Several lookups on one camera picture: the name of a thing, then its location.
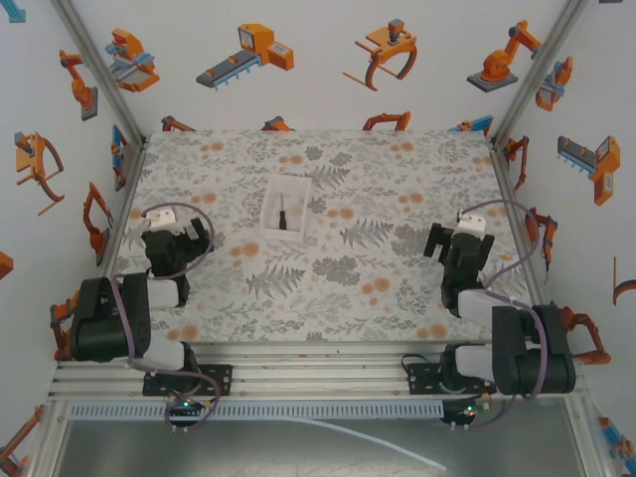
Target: metal profile bar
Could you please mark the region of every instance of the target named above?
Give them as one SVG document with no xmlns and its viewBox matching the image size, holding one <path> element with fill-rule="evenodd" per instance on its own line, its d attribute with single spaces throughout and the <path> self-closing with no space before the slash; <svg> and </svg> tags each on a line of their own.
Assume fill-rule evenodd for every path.
<svg viewBox="0 0 636 477">
<path fill-rule="evenodd" d="M 144 142 L 144 136 L 135 121 L 132 112 L 126 105 L 125 101 L 119 93 L 119 87 L 117 87 L 108 66 L 101 58 L 99 50 L 92 42 L 88 31 L 81 22 L 81 18 L 78 15 L 71 0 L 51 0 L 58 16 L 62 20 L 65 28 L 71 35 L 74 43 L 78 47 L 79 54 L 90 69 L 90 72 L 97 81 L 97 84 L 101 88 L 101 92 L 106 96 L 106 99 L 110 103 L 117 119 L 121 121 L 122 127 L 126 130 L 128 138 L 135 143 L 136 147 L 139 147 Z"/>
<path fill-rule="evenodd" d="M 501 150 L 491 150 L 490 157 L 493 160 L 493 168 L 495 169 L 495 176 L 499 183 L 502 198 L 515 200 L 515 186 L 513 186 L 510 180 L 510 174 L 508 174 L 506 158 L 503 152 Z M 528 233 L 526 232 L 526 218 L 520 209 L 510 204 L 506 204 L 506 212 L 508 213 L 508 221 L 510 222 L 510 228 L 513 232 L 513 239 L 517 246 L 517 253 L 519 256 L 523 256 L 528 253 L 532 246 Z M 522 269 L 526 276 L 526 283 L 528 284 L 528 291 L 530 291 L 530 298 L 533 304 L 542 305 L 547 303 L 545 286 L 539 279 L 532 258 L 523 264 Z"/>
<path fill-rule="evenodd" d="M 36 434 L 31 447 L 37 449 L 23 477 L 49 477 L 54 475 L 69 424 L 71 406 L 67 402 L 47 402 L 45 422 Z"/>
<path fill-rule="evenodd" d="M 609 459 L 607 444 L 603 442 L 600 428 L 595 419 L 589 397 L 571 397 L 565 400 L 572 434 L 578 453 L 583 475 L 593 477 L 613 477 L 614 469 Z"/>
<path fill-rule="evenodd" d="M 519 92 L 513 99 L 495 133 L 495 146 L 497 149 L 502 150 L 506 146 L 506 141 L 512 134 L 513 128 L 526 111 L 528 104 L 533 100 L 547 72 L 552 69 L 560 47 L 569 36 L 588 3 L 589 0 L 568 0 L 561 10 L 530 71 L 519 88 Z"/>
<path fill-rule="evenodd" d="M 71 409 L 70 420 L 163 421 L 166 403 L 160 401 L 78 401 Z M 196 419 L 203 410 L 191 416 L 174 416 L 173 422 Z M 441 399 L 395 400 L 223 400 L 215 410 L 218 420 L 305 419 L 436 419 L 444 417 Z"/>
<path fill-rule="evenodd" d="M 111 276 L 115 269 L 115 263 L 117 262 L 117 255 L 119 254 L 119 248 L 121 247 L 121 241 L 123 240 L 123 234 L 126 230 L 126 223 L 128 222 L 128 214 L 130 214 L 130 208 L 132 207 L 132 200 L 135 196 L 135 190 L 137 189 L 137 183 L 141 176 L 141 170 L 143 169 L 143 163 L 146 159 L 146 151 L 144 149 L 137 152 L 135 155 L 130 170 L 129 177 L 126 178 L 126 185 L 124 186 L 124 199 L 119 212 L 119 220 L 117 225 L 110 235 L 109 244 L 104 254 L 104 266 L 102 269 L 103 276 Z"/>
</svg>

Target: robot arm sticker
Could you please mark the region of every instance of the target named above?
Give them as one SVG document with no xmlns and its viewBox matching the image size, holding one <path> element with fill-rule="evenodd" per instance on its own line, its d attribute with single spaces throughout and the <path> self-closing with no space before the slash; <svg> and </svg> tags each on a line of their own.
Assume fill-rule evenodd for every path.
<svg viewBox="0 0 636 477">
<path fill-rule="evenodd" d="M 517 82 L 519 78 L 511 73 L 510 64 L 515 60 L 519 46 L 523 45 L 530 50 L 532 58 L 534 58 L 542 44 L 530 34 L 526 20 L 512 27 L 508 31 L 508 35 L 510 40 L 508 45 L 506 45 L 506 50 L 497 50 L 488 55 L 486 60 L 484 60 L 483 71 L 466 79 L 484 92 L 494 91 Z"/>
<path fill-rule="evenodd" d="M 81 105 L 81 120 L 87 121 L 97 116 L 97 87 L 87 87 L 76 70 L 77 65 L 83 65 L 80 55 L 67 55 L 60 50 L 60 64 L 71 74 L 71 90 L 76 101 Z"/>
<path fill-rule="evenodd" d="M 64 199 L 64 196 L 58 196 L 51 190 L 48 182 L 64 171 L 62 159 L 60 158 L 60 154 L 58 154 L 56 148 L 53 146 L 53 144 L 51 144 L 51 141 L 49 141 L 49 139 L 47 139 L 46 137 L 41 136 L 37 132 L 29 135 L 24 135 L 22 132 L 17 132 L 15 134 L 15 144 L 17 147 L 16 172 L 22 172 L 26 169 L 29 169 L 29 174 L 20 179 L 17 184 L 20 186 L 28 180 L 33 179 L 38 183 L 47 197 L 52 201 L 38 213 L 38 216 L 40 216 L 52 206 Z M 53 155 L 53 159 L 55 160 L 56 166 L 58 167 L 57 171 L 49 175 L 47 175 L 47 171 L 45 170 L 44 165 L 44 153 L 46 150 L 48 150 Z"/>
<path fill-rule="evenodd" d="M 0 251 L 0 280 L 13 270 L 13 258 Z"/>
<path fill-rule="evenodd" d="M 362 81 L 350 73 L 343 73 L 345 77 L 366 86 L 371 91 L 377 91 L 378 89 L 374 86 L 374 74 L 377 69 L 388 73 L 398 80 L 403 80 L 406 75 L 408 75 L 408 72 L 413 68 L 415 60 L 417 59 L 417 45 L 415 44 L 417 38 L 404 29 L 404 22 L 402 20 L 396 18 L 390 21 L 387 26 L 367 35 L 367 40 L 376 45 L 376 47 L 372 48 L 362 42 L 356 41 L 356 45 L 371 55 L 369 58 L 369 67 L 365 74 L 365 80 Z M 408 58 L 398 73 L 392 72 L 387 67 L 383 67 L 384 63 L 400 53 L 408 53 Z"/>
<path fill-rule="evenodd" d="M 616 306 L 616 302 L 618 301 L 618 297 L 623 294 L 625 291 L 636 290 L 636 279 L 633 280 L 625 280 L 616 284 L 616 273 L 617 273 L 617 264 L 616 257 L 614 257 L 614 282 L 613 282 L 613 293 L 612 300 L 614 302 L 614 306 Z"/>
<path fill-rule="evenodd" d="M 159 80 L 154 57 L 143 51 L 137 38 L 119 28 L 112 31 L 112 43 L 106 46 L 113 63 L 108 67 L 119 87 L 131 92 L 143 91 Z"/>
</svg>

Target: metal base plate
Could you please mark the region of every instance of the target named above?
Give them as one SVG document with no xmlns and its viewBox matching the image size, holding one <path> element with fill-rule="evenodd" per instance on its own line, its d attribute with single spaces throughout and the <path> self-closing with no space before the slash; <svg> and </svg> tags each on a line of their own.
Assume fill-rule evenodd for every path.
<svg viewBox="0 0 636 477">
<path fill-rule="evenodd" d="M 232 369 L 230 365 L 199 365 L 199 371 L 209 376 L 219 384 L 221 396 L 229 396 L 232 388 Z M 163 397 L 172 395 L 173 390 L 162 389 L 160 375 L 150 376 L 146 374 L 143 378 L 143 390 L 141 392 L 147 397 Z M 200 386 L 191 396 L 214 396 L 215 390 L 212 386 Z"/>
<path fill-rule="evenodd" d="M 477 86 L 484 92 L 494 91 L 495 89 L 499 89 L 501 87 L 507 86 L 508 84 L 512 84 L 513 82 L 517 82 L 519 79 L 510 73 L 506 79 L 502 79 L 501 81 L 483 81 L 481 79 L 481 72 L 476 73 L 475 75 L 471 75 L 466 79 L 471 84 Z"/>
<path fill-rule="evenodd" d="M 441 382 L 437 363 L 413 363 L 406 365 L 408 371 L 408 391 L 412 396 L 421 395 L 480 395 L 484 391 L 484 382 L 477 378 L 461 378 L 457 391 L 450 390 Z M 489 394 L 497 392 L 494 386 L 486 387 Z"/>
<path fill-rule="evenodd" d="M 97 116 L 97 98 L 98 98 L 97 86 L 92 87 L 90 91 L 92 92 L 92 105 L 90 106 L 89 109 L 81 110 L 82 121 L 88 121 L 92 117 Z"/>
</svg>

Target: white container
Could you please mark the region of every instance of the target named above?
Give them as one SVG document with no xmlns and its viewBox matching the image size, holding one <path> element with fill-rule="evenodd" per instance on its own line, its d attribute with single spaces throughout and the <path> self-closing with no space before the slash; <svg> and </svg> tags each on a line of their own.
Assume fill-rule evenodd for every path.
<svg viewBox="0 0 636 477">
<path fill-rule="evenodd" d="M 287 230 L 279 228 L 280 198 Z M 311 178 L 272 174 L 260 209 L 259 233 L 264 239 L 304 241 L 307 207 L 311 200 Z"/>
</svg>

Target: patterned table surface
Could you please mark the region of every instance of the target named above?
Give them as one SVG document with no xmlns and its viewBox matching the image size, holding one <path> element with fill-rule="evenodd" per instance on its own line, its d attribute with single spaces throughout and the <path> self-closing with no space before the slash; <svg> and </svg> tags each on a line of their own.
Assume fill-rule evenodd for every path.
<svg viewBox="0 0 636 477">
<path fill-rule="evenodd" d="M 270 174 L 313 180 L 303 243 L 258 235 Z M 433 222 L 451 227 L 460 208 L 497 198 L 480 133 L 160 132 L 150 139 L 116 269 L 149 266 L 143 209 L 188 202 L 211 217 L 215 251 L 188 274 L 185 307 L 152 313 L 153 329 L 171 339 L 484 339 L 488 330 L 442 307 L 442 266 L 422 253 Z M 518 256 L 505 209 L 483 215 L 495 236 L 491 274 Z M 494 289 L 529 300 L 522 272 Z"/>
</svg>

